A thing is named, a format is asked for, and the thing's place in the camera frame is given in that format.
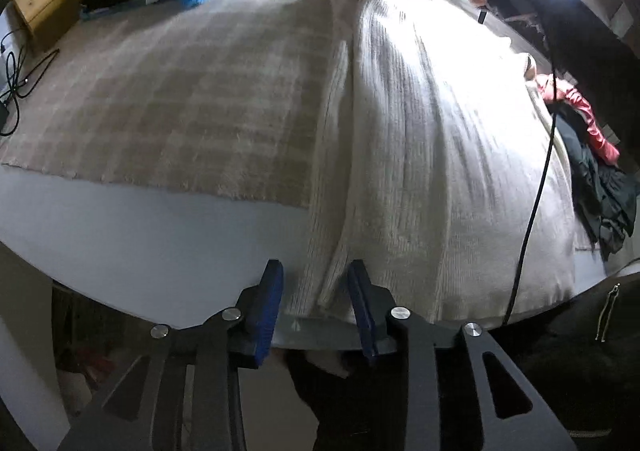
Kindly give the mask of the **right black sleeve forearm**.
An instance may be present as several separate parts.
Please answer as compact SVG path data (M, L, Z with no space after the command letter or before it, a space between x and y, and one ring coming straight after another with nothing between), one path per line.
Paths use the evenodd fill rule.
M639 156L639 58L581 0L487 0L502 18L532 15L556 65Z

